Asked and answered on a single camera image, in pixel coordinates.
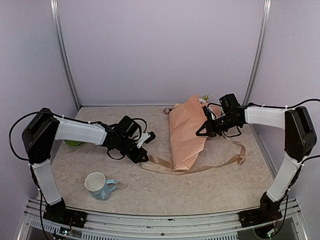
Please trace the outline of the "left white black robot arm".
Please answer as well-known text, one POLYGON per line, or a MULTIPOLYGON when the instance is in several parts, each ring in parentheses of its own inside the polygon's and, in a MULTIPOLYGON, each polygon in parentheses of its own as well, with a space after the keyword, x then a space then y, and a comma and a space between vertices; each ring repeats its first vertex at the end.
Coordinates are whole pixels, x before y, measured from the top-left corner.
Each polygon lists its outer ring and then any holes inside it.
POLYGON ((137 164, 149 160, 143 144, 156 137, 152 131, 142 130, 137 118, 127 115, 112 125, 71 119, 48 108, 42 108, 33 116, 22 132, 22 141, 36 183, 51 206, 49 212, 61 223, 70 218, 70 211, 60 203, 63 199, 51 169, 51 150, 55 141, 76 141, 105 147, 108 151, 117 150, 122 157, 137 164))

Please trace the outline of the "pink fake rose stem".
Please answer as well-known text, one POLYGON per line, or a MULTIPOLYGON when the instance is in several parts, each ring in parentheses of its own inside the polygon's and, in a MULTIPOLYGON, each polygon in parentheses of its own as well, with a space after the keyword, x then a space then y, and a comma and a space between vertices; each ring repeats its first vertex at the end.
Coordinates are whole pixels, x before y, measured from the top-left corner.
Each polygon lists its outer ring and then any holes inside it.
POLYGON ((165 107, 164 110, 163 110, 163 112, 164 112, 166 115, 168 115, 172 110, 173 110, 172 107, 165 107))

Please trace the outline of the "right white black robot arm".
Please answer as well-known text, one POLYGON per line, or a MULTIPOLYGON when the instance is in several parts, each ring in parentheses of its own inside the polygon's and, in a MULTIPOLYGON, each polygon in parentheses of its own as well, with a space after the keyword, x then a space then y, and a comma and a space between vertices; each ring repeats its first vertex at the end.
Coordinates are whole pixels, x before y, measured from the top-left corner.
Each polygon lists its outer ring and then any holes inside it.
POLYGON ((197 136, 222 136, 229 129, 240 129, 245 124, 283 131, 283 161, 265 193, 268 202, 282 201, 317 143, 317 134, 307 108, 302 104, 283 107, 254 103, 241 105, 233 93, 222 96, 219 103, 223 116, 214 118, 213 111, 205 106, 206 121, 196 131, 197 136))

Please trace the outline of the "white fake rose stem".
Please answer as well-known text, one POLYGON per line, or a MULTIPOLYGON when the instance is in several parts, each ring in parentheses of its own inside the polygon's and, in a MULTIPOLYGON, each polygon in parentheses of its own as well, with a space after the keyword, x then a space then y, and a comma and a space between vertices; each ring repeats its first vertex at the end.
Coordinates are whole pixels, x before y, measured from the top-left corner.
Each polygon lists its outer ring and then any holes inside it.
POLYGON ((208 94, 203 95, 202 97, 199 98, 199 101, 202 104, 209 103, 210 102, 209 95, 208 94))

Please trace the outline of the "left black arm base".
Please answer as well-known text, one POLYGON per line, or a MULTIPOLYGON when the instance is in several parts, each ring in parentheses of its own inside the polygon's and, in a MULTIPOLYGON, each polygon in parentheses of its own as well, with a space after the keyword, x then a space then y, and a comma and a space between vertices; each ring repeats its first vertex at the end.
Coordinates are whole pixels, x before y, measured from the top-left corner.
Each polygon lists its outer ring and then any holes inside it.
POLYGON ((87 213, 68 208, 57 211, 46 210, 43 218, 53 223, 83 229, 87 220, 87 213))

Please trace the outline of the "beige ribbon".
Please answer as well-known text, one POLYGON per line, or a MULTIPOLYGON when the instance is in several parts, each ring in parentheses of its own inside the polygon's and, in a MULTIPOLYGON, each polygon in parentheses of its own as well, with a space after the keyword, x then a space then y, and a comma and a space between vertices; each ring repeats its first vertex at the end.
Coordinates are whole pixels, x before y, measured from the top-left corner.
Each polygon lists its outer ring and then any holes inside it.
POLYGON ((202 167, 197 168, 197 169, 174 170, 174 166, 173 166, 173 164, 171 162, 168 162, 168 161, 166 161, 164 159, 161 159, 159 157, 149 156, 149 161, 150 162, 152 162, 154 164, 157 164, 157 165, 160 165, 160 166, 163 166, 166 169, 169 169, 169 171, 165 172, 165 171, 158 171, 158 170, 150 169, 150 168, 147 168, 142 163, 140 163, 139 166, 143 170, 147 170, 147 171, 154 172, 154 173, 173 175, 173 176, 182 176, 182 175, 190 175, 190 174, 195 174, 195 173, 201 173, 201 172, 204 172, 204 171, 207 171, 207 170, 211 170, 211 169, 222 168, 224 166, 230 165, 230 164, 235 163, 235 162, 237 162, 237 164, 241 166, 246 160, 246 157, 245 157, 246 148, 245 148, 245 146, 241 142, 239 142, 237 140, 234 140, 234 139, 232 139, 230 137, 227 137, 226 135, 224 135, 223 138, 226 141, 228 141, 228 142, 230 142, 230 143, 232 143, 234 145, 240 146, 241 149, 240 149, 240 152, 238 154, 235 154, 228 161, 222 162, 221 164, 218 164, 218 165, 205 165, 205 166, 202 166, 202 167))

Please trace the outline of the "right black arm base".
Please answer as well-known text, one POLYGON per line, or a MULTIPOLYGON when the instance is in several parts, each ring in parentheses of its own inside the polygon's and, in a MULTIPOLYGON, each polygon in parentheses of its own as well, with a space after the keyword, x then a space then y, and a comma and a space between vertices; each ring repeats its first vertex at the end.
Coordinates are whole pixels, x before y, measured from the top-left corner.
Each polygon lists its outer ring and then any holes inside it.
POLYGON ((269 199, 261 199, 258 208, 240 211, 238 217, 241 227, 251 227, 280 219, 282 217, 281 203, 282 201, 273 202, 269 199))

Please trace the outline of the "pink beige wrapping paper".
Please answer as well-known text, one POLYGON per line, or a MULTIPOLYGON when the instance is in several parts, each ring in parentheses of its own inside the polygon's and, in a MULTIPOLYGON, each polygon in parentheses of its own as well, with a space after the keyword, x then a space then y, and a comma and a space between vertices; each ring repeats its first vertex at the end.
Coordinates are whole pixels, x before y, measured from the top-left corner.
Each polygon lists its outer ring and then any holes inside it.
POLYGON ((190 170, 204 149, 207 138, 197 136, 196 132, 206 119, 197 94, 169 113, 170 146, 175 171, 190 170))

